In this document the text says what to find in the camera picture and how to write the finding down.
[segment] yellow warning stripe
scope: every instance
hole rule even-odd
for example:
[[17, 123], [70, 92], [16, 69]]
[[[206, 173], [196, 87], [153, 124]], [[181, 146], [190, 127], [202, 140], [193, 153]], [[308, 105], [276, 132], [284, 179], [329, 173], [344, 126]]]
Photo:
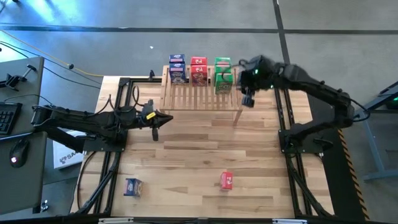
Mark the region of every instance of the yellow warning stripe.
[[343, 150], [347, 159], [347, 164], [349, 166], [349, 172], [351, 173], [351, 177], [354, 181], [354, 187], [356, 189], [356, 195], [359, 197], [359, 203], [362, 206], [362, 212], [363, 215], [365, 217], [365, 220], [368, 221], [369, 220], [369, 214], [368, 214], [368, 210], [366, 209], [366, 205], [365, 205], [365, 201], [363, 200], [363, 196], [362, 196], [362, 191], [361, 191], [361, 187], [359, 186], [359, 182], [358, 179], [356, 178], [356, 174], [355, 174], [355, 169], [354, 169], [354, 165], [353, 165], [353, 161], [351, 160], [351, 156], [349, 155], [348, 152], [348, 147], [347, 147], [347, 143], [344, 139], [344, 135], [343, 135], [343, 131], [342, 130], [337, 130], [340, 140], [341, 140], [341, 145], [343, 146]]

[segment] computer mouse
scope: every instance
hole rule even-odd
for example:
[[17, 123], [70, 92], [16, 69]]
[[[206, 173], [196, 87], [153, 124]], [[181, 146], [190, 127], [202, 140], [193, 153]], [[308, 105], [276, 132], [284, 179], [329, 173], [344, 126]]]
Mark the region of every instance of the computer mouse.
[[27, 159], [27, 151], [29, 149], [29, 141], [20, 139], [10, 151], [10, 164], [14, 168], [22, 167]]

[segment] desk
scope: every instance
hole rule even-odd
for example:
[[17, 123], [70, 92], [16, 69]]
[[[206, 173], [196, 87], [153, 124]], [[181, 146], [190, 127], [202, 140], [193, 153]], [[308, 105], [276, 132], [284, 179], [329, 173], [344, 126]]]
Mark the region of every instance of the desk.
[[[109, 94], [115, 100], [119, 78], [104, 77], [97, 111]], [[138, 85], [140, 103], [149, 99], [155, 106], [160, 103], [159, 83]], [[290, 97], [296, 121], [311, 120], [307, 95], [292, 91]], [[129, 131], [112, 216], [294, 217], [285, 158], [279, 149], [274, 91], [256, 93], [255, 107], [244, 108], [236, 127], [225, 112], [174, 111], [173, 115], [174, 119], [159, 129], [158, 142], [152, 141], [150, 129]], [[81, 203], [98, 185], [103, 157], [104, 153], [97, 153], [86, 167], [80, 186]], [[312, 154], [302, 157], [309, 189], [333, 213], [321, 160]], [[234, 189], [221, 192], [220, 175], [226, 170], [234, 174]], [[141, 198], [123, 196], [124, 180], [132, 177], [144, 182]], [[107, 196], [105, 188], [102, 209]], [[304, 211], [300, 190], [298, 197]], [[76, 210], [75, 193], [71, 212]]]
[[[30, 71], [26, 82], [19, 82], [14, 91], [10, 88], [0, 89], [0, 100], [26, 94], [40, 95], [44, 58], [34, 57], [0, 63], [0, 80], [10, 75], [23, 75], [27, 64], [33, 65], [37, 71]], [[10, 136], [31, 133], [34, 128], [30, 124], [33, 117], [32, 106], [39, 104], [38, 96], [24, 96], [9, 101], [22, 103], [21, 112]], [[43, 169], [47, 134], [35, 133], [27, 137], [30, 141], [27, 162], [21, 168], [12, 168], [9, 163], [10, 149], [19, 139], [0, 141], [0, 213], [14, 212], [35, 207], [41, 203], [43, 186]]]

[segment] table leg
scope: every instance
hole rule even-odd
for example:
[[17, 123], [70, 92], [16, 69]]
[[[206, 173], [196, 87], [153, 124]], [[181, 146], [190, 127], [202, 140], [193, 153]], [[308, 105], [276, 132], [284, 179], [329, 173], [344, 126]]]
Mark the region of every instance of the table leg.
[[241, 116], [241, 114], [242, 114], [242, 110], [238, 110], [238, 111], [236, 112], [233, 126], [236, 126], [236, 125], [237, 125], [238, 120], [239, 120], [239, 117]]

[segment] keyboard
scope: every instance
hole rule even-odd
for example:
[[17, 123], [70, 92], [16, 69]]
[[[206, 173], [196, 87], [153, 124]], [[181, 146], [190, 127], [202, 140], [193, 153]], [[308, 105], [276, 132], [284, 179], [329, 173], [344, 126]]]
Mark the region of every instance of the keyboard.
[[10, 134], [17, 121], [22, 103], [0, 102], [0, 134]]

